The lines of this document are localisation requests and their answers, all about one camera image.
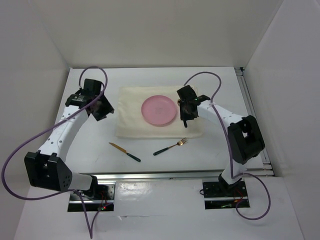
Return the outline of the cream cloth placemat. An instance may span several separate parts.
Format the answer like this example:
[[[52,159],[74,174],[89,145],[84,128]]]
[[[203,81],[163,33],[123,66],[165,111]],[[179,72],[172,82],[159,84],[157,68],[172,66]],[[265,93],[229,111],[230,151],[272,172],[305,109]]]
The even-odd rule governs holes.
[[[180,120],[176,86],[140,86],[121,87],[117,105],[116,136],[128,139],[178,139],[198,138],[204,133],[204,124],[200,118],[188,122],[187,128]],[[156,126],[148,123],[142,114],[142,105],[149,97],[165,96],[174,102],[177,114],[168,124]]]

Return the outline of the pink plate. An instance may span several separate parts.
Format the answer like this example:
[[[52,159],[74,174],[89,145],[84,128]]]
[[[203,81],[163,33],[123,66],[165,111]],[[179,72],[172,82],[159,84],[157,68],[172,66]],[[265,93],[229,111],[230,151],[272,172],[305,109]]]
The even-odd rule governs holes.
[[[153,126],[169,125],[177,115],[176,104],[164,95],[153,95],[141,105],[143,119]]]

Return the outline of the gold fork green handle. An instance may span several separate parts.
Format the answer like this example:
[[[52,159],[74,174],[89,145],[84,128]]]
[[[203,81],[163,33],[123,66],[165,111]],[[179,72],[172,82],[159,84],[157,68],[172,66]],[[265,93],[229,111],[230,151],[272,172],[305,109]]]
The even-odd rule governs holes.
[[[162,154],[162,153],[164,153],[164,152],[172,149],[173,147],[183,146],[183,145],[185,145],[185,144],[187,143],[187,141],[188,141],[187,138],[183,138],[183,139],[179,140],[179,141],[178,141],[176,144],[174,144],[174,145],[165,147],[165,148],[163,148],[163,149],[160,149],[160,150],[154,152],[154,153],[153,153],[153,156],[157,156],[157,155],[159,155],[159,154]]]

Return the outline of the gold knife green handle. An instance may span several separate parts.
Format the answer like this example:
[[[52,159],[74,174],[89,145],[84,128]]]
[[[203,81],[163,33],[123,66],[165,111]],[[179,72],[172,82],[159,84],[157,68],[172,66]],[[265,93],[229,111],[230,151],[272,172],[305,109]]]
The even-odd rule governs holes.
[[[111,146],[113,146],[114,148],[118,149],[119,151],[123,152],[124,154],[126,154],[127,156],[129,156],[130,158],[134,159],[135,161],[137,162],[141,162],[141,159],[132,155],[131,153],[127,152],[124,148],[120,147],[119,145],[115,144],[115,143],[112,143],[112,142],[109,142],[109,144]]]

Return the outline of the gold spoon green handle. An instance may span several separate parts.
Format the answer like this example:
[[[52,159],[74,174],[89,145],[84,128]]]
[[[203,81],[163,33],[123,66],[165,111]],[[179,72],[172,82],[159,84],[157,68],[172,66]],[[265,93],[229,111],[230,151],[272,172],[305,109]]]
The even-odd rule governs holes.
[[[184,127],[187,128],[188,127],[187,121],[186,120],[182,120],[182,122],[183,122]]]

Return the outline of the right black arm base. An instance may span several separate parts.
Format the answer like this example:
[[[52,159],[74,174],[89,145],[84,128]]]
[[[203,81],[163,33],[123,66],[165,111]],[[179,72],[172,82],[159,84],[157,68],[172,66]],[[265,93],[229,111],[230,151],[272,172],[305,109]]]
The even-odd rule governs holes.
[[[203,182],[199,194],[204,197],[206,210],[235,209],[237,204],[239,208],[250,207],[246,184],[243,180],[229,190],[223,190],[218,181]]]

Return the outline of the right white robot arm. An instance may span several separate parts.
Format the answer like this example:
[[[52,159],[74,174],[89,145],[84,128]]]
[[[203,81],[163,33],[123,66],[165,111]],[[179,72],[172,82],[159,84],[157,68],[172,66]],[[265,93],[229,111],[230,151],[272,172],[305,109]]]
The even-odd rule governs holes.
[[[223,196],[230,196],[244,173],[246,163],[265,149],[265,141],[256,118],[252,115],[235,114],[216,103],[206,95],[197,96],[191,86],[177,90],[180,119],[187,128],[187,121],[198,117],[220,125],[227,140],[229,163],[219,176],[218,190]]]

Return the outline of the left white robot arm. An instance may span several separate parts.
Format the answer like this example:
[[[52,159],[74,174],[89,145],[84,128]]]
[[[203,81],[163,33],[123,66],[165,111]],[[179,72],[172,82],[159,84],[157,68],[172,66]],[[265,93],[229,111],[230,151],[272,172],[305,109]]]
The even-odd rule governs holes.
[[[66,157],[89,116],[100,121],[114,113],[114,108],[102,93],[102,86],[98,80],[85,79],[83,88],[66,100],[58,126],[46,142],[36,152],[26,154],[24,163],[31,186],[58,192],[78,190],[88,200],[97,197],[97,178],[72,172],[66,165]]]

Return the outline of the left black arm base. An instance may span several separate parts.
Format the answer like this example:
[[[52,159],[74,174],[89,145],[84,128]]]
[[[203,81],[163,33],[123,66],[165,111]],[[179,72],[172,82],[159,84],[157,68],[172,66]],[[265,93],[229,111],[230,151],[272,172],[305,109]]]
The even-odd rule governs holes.
[[[113,212],[115,207],[115,183],[99,184],[95,192],[78,190],[70,193],[67,211],[83,212],[84,203],[87,212]]]

